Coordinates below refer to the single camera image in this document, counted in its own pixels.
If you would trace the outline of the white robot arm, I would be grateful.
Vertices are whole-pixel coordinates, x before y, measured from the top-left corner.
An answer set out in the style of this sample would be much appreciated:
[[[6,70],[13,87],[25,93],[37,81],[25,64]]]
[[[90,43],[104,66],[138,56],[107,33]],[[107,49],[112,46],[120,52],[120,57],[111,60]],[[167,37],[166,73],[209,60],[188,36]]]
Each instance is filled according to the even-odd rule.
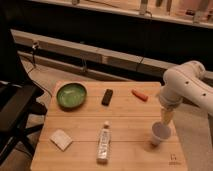
[[[173,110],[184,98],[203,109],[213,117],[213,87],[202,81],[205,67],[199,61],[189,61],[167,69],[163,74],[164,85],[159,91],[161,122],[168,125],[173,118]]]

